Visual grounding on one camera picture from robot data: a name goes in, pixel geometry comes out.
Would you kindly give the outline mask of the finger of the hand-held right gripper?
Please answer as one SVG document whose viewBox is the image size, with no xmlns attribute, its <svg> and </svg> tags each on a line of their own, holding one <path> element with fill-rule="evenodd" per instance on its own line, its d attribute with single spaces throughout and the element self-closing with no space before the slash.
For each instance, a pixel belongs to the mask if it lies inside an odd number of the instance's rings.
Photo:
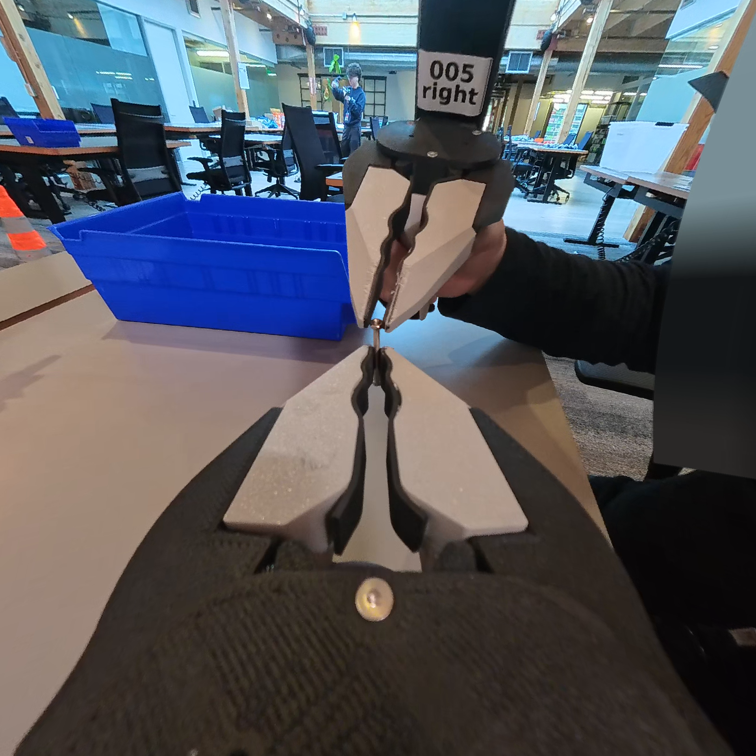
<svg viewBox="0 0 756 756">
<path fill-rule="evenodd" d="M 424 204 L 426 223 L 396 271 L 392 295 L 383 317 L 390 333 L 420 313 L 468 259 L 476 232 L 473 222 L 485 184 L 440 182 Z"/>
<path fill-rule="evenodd" d="M 345 210 L 349 289 L 358 326 L 368 326 L 373 318 L 410 200 L 407 178 L 394 169 L 372 165 Z"/>
</svg>

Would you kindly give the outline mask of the orange traffic cone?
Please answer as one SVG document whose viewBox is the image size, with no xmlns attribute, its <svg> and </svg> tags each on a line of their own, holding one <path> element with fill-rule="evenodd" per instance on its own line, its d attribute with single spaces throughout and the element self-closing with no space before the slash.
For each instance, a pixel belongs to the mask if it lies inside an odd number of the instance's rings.
<svg viewBox="0 0 756 756">
<path fill-rule="evenodd" d="M 30 219 L 14 203 L 4 186 L 1 186 L 1 221 L 8 242 L 21 261 L 35 261 L 49 257 L 52 252 Z"/>
</svg>

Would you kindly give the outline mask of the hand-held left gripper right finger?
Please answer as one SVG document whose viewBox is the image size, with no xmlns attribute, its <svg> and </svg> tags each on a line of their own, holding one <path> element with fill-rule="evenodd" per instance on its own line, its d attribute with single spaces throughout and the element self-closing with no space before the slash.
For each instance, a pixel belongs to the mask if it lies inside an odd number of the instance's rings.
<svg viewBox="0 0 756 756">
<path fill-rule="evenodd" d="M 376 374 L 388 420 L 389 515 L 402 543 L 430 564 L 449 543 L 519 534 L 528 519 L 474 411 L 390 347 Z"/>
</svg>

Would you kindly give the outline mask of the group of black office chairs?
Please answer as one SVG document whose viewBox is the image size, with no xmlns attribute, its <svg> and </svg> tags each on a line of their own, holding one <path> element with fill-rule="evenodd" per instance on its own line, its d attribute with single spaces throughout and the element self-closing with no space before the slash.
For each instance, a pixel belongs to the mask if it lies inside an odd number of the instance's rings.
<svg viewBox="0 0 756 756">
<path fill-rule="evenodd" d="M 182 182 L 175 173 L 158 117 L 139 116 L 116 109 L 118 162 L 122 186 L 109 188 L 111 201 L 119 206 L 182 193 Z M 326 163 L 313 112 L 305 107 L 284 107 L 285 128 L 282 142 L 289 141 L 299 167 L 302 187 L 297 199 L 351 203 L 367 167 L 370 153 L 355 162 Z M 192 157 L 203 170 L 188 174 L 203 182 L 211 194 L 232 191 L 238 196 L 253 196 L 250 166 L 246 157 L 246 126 L 236 114 L 224 111 L 220 135 L 216 140 L 216 161 Z"/>
</svg>

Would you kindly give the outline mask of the grey desk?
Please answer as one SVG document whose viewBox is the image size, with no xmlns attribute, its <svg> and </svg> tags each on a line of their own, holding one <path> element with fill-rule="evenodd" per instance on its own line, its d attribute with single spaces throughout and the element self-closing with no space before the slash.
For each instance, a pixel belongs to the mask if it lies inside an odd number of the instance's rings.
<svg viewBox="0 0 756 756">
<path fill-rule="evenodd" d="M 94 291 L 2 330 L 2 754 L 14 753 L 60 689 L 178 492 L 365 336 L 351 328 L 331 342 L 121 322 Z M 541 352 L 437 311 L 381 342 L 486 411 L 603 528 Z M 382 399 L 371 390 L 369 490 L 336 559 L 416 570 L 418 556 L 389 521 Z"/>
</svg>

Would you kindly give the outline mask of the blue plastic bin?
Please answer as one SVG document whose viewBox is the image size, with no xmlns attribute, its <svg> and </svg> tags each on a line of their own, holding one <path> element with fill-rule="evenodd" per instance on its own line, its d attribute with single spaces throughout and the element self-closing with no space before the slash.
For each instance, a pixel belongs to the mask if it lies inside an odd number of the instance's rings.
<svg viewBox="0 0 756 756">
<path fill-rule="evenodd" d="M 50 231 L 120 321 L 333 341 L 355 323 L 342 203 L 175 193 Z"/>
<path fill-rule="evenodd" d="M 21 145 L 49 148 L 81 145 L 76 125 L 69 120 L 3 117 L 2 123 Z"/>
</svg>

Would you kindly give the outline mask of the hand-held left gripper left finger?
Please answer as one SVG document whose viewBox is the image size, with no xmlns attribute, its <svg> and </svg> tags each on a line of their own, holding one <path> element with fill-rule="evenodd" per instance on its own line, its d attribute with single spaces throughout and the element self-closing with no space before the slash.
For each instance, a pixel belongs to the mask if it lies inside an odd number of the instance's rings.
<svg viewBox="0 0 756 756">
<path fill-rule="evenodd" d="M 285 403 L 224 515 L 227 528 L 343 554 L 363 510 L 375 366 L 375 349 L 363 345 Z"/>
</svg>

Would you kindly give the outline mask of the white storage box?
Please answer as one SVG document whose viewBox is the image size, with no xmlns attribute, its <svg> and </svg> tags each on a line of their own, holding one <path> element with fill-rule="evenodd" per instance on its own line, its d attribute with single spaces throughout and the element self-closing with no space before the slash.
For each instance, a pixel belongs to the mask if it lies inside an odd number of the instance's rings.
<svg viewBox="0 0 756 756">
<path fill-rule="evenodd" d="M 687 128 L 687 124 L 673 122 L 614 121 L 598 165 L 629 175 L 657 173 Z"/>
</svg>

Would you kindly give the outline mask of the person's black clothing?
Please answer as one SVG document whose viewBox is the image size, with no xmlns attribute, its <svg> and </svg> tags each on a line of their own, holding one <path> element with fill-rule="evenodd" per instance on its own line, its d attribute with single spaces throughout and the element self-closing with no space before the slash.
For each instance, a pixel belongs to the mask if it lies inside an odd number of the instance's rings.
<svg viewBox="0 0 756 756">
<path fill-rule="evenodd" d="M 755 482 L 590 476 L 615 552 L 696 702 L 755 753 Z"/>
</svg>

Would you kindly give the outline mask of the person's right hand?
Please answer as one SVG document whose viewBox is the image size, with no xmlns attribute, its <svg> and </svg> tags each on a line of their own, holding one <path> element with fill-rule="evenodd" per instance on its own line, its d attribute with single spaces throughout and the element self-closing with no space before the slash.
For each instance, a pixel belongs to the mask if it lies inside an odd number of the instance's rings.
<svg viewBox="0 0 756 756">
<path fill-rule="evenodd" d="M 496 271 L 505 249 L 503 220 L 483 228 L 477 233 L 467 260 L 440 288 L 437 297 L 457 298 L 476 293 Z"/>
</svg>

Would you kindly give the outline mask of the person's right forearm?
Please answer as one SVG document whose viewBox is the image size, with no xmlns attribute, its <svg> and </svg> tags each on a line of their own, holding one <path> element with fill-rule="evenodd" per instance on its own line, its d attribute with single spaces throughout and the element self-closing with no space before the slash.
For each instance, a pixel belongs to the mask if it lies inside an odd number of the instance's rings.
<svg viewBox="0 0 756 756">
<path fill-rule="evenodd" d="M 671 262 L 595 260 L 505 229 L 494 274 L 473 295 L 438 298 L 443 316 L 553 357 L 655 373 Z"/>
</svg>

